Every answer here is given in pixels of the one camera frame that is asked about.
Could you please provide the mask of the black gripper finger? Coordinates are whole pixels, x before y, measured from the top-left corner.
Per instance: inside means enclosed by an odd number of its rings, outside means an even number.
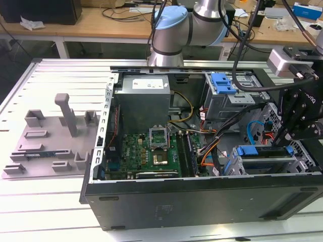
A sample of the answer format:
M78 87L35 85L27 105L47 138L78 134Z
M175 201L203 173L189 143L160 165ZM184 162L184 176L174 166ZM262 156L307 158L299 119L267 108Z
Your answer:
M277 133L277 146L287 146L291 141L322 139L322 124L320 122L312 122L304 127L294 127L293 130L283 129Z
M279 92L278 115L281 117L280 128L277 131L273 146L286 146L291 140L291 132L299 122L302 107L302 90L299 88L284 89Z

